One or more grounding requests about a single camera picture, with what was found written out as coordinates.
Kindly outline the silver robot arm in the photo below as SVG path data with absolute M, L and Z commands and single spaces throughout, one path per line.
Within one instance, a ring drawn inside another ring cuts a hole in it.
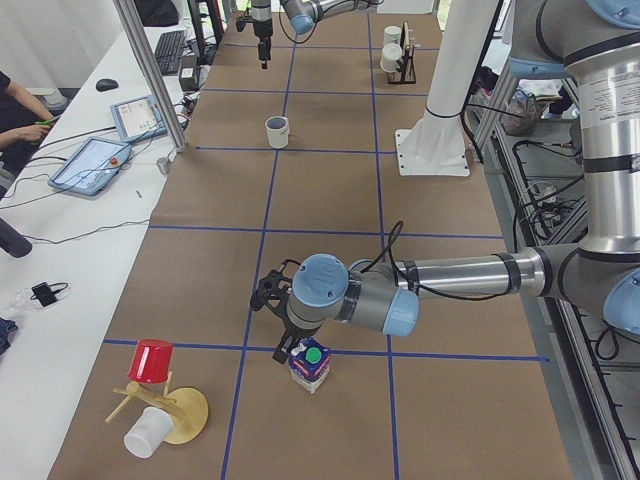
M 327 18 L 356 10 L 377 7 L 382 1 L 280 1 L 291 27 L 297 35 L 312 34 L 317 24 Z M 254 0 L 235 20 L 236 30 L 242 32 L 251 25 L 258 38 L 258 59 L 263 70 L 271 60 L 271 39 L 273 36 L 272 7 L 270 1 Z
M 577 243 L 448 260 L 396 261 L 389 250 L 346 267 L 315 254 L 253 292 L 284 324 L 284 362 L 325 320 L 405 336 L 418 300 L 482 301 L 527 291 L 562 299 L 628 331 L 639 326 L 639 5 L 635 1 L 519 1 L 510 70 L 578 85 L 588 231 Z

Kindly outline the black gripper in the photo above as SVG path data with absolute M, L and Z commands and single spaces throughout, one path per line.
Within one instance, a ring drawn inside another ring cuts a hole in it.
M 273 35 L 272 10 L 270 0 L 250 0 L 249 6 L 236 19 L 236 30 L 242 32 L 248 24 L 253 26 L 254 35 L 259 39 L 258 58 L 262 69 L 267 69 L 271 61 L 271 37 Z
M 319 325 L 298 326 L 293 322 L 293 314 L 287 312 L 293 279 L 287 277 L 284 270 L 290 263 L 301 265 L 297 260 L 284 259 L 277 269 L 272 269 L 259 280 L 258 286 L 250 298 L 250 308 L 254 312 L 267 307 L 283 321 L 284 333 L 272 355 L 276 362 L 286 362 L 291 350 L 297 347 L 303 339 L 312 337 L 320 329 Z

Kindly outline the person forearm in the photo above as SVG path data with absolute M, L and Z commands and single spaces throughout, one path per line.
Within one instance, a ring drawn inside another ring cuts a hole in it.
M 17 83 L 11 83 L 3 94 L 31 112 L 35 120 L 28 123 L 16 119 L 15 116 L 2 116 L 1 120 L 5 123 L 6 129 L 1 131 L 1 149 L 4 150 L 18 142 L 34 143 L 44 139 L 50 127 L 36 124 L 36 121 L 48 121 L 54 115 L 34 95 Z

